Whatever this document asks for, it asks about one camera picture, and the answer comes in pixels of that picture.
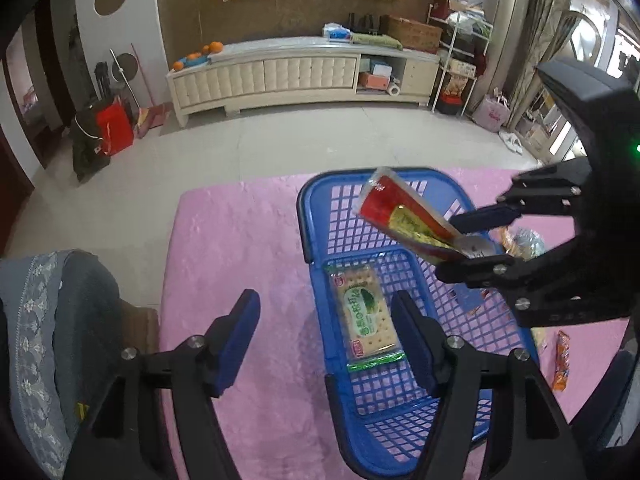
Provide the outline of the cream tv cabinet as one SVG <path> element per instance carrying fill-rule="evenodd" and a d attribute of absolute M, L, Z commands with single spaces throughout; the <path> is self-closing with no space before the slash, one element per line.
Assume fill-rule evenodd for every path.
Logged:
<path fill-rule="evenodd" d="M 332 42 L 321 37 L 227 44 L 203 64 L 171 70 L 167 83 L 180 126 L 221 108 L 344 102 L 430 102 L 439 57 L 411 49 Z"/>

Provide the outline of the red broom and dustpan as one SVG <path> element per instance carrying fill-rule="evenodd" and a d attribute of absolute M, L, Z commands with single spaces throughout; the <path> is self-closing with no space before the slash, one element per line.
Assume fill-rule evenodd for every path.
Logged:
<path fill-rule="evenodd" d="M 138 55 L 138 51 L 133 44 L 130 44 L 132 54 L 137 61 L 138 73 L 142 78 L 142 82 L 146 91 L 146 94 L 149 97 L 150 105 L 143 107 L 139 107 L 138 119 L 136 128 L 134 128 L 134 133 L 136 134 L 138 139 L 143 139 L 151 130 L 160 128 L 165 125 L 169 107 L 168 103 L 160 103 L 157 104 L 155 102 L 153 93 L 148 83 L 148 78 L 146 78 L 142 62 L 140 60 L 140 56 Z"/>

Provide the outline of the orange sausage snack packet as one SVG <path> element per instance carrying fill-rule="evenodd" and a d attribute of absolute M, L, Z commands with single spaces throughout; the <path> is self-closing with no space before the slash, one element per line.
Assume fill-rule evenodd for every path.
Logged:
<path fill-rule="evenodd" d="M 564 391 L 570 374 L 570 336 L 559 330 L 555 339 L 554 374 L 551 384 L 553 391 Z"/>

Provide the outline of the black bag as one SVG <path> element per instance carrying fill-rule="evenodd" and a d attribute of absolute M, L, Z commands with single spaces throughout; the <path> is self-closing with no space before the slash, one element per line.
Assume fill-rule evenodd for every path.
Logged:
<path fill-rule="evenodd" d="M 103 151 L 103 136 L 91 106 L 74 116 L 70 123 L 70 140 L 73 170 L 79 183 L 87 182 L 111 163 L 111 156 Z"/>

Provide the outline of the red tofu snack packet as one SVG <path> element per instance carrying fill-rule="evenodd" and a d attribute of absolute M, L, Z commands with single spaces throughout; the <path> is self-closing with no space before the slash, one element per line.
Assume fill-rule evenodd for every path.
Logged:
<path fill-rule="evenodd" d="M 498 255 L 491 240 L 460 233 L 390 168 L 375 170 L 363 185 L 354 211 L 431 264 Z"/>

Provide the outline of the silver blue snack packet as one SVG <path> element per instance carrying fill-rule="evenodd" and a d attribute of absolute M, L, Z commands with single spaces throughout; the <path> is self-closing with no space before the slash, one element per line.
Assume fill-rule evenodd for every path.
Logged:
<path fill-rule="evenodd" d="M 497 235 L 504 252 L 514 258 L 532 260 L 547 251 L 542 237 L 531 229 L 502 226 L 497 230 Z"/>

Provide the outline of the white slippers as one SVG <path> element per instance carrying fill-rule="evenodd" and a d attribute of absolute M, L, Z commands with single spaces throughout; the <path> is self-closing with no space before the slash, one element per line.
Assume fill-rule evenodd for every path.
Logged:
<path fill-rule="evenodd" d="M 510 152 L 518 155 L 523 154 L 521 141 L 515 133 L 500 131 L 499 138 Z"/>

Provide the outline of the red shopping bag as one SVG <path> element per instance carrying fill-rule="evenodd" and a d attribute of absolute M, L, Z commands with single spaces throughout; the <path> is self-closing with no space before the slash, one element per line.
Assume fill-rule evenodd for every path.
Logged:
<path fill-rule="evenodd" d="M 114 156 L 134 144 L 134 132 L 124 107 L 117 101 L 96 113 L 102 136 L 102 152 Z"/>

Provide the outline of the oranges on blue plate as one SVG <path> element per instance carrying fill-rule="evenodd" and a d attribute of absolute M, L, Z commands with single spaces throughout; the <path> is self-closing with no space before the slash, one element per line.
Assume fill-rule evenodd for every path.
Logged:
<path fill-rule="evenodd" d="M 178 72 L 185 68 L 206 64 L 211 55 L 221 53 L 223 50 L 224 44 L 222 42 L 212 41 L 210 44 L 206 44 L 202 47 L 201 50 L 192 52 L 183 58 L 179 58 L 178 61 L 172 64 L 171 69 L 174 72 Z"/>

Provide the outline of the grey embroidered chair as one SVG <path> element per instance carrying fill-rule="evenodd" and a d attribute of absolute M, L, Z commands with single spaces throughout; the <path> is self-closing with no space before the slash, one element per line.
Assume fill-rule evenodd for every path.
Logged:
<path fill-rule="evenodd" d="M 122 306 L 97 256 L 62 250 L 1 263 L 1 377 L 18 442 L 63 477 L 82 415 L 119 359 Z"/>

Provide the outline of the white standing air conditioner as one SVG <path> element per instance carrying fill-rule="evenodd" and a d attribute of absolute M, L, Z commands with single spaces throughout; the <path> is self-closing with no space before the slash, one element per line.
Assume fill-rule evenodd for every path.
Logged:
<path fill-rule="evenodd" d="M 477 79 L 470 97 L 471 110 L 477 108 L 485 94 L 503 89 L 521 43 L 528 4 L 529 0 L 484 0 L 484 14 L 492 33 L 486 70 Z"/>

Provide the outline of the green cracker packet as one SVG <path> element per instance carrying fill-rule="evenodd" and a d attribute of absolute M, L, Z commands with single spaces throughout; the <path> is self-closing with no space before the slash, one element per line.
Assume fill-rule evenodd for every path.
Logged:
<path fill-rule="evenodd" d="M 381 280 L 370 264 L 327 266 L 351 373 L 402 360 Z"/>

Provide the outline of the cardboard box on cabinet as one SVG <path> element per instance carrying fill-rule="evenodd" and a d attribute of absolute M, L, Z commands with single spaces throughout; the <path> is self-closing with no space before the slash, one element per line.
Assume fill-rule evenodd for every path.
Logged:
<path fill-rule="evenodd" d="M 406 49 L 428 53 L 437 52 L 442 36 L 442 30 L 437 26 L 388 14 L 380 18 L 380 32 L 396 39 Z"/>

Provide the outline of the pink tote bag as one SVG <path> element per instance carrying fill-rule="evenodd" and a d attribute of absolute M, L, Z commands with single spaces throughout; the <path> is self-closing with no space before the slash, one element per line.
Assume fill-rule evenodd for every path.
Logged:
<path fill-rule="evenodd" d="M 478 126 L 498 133 L 511 114 L 509 102 L 501 93 L 486 94 L 472 114 L 472 121 Z"/>

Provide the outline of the white metal shelf rack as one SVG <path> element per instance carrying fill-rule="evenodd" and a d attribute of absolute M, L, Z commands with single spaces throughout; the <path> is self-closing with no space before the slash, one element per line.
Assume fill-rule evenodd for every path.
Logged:
<path fill-rule="evenodd" d="M 494 26 L 483 11 L 447 0 L 430 5 L 427 23 L 442 30 L 431 108 L 442 114 L 464 115 L 472 91 L 486 70 Z"/>

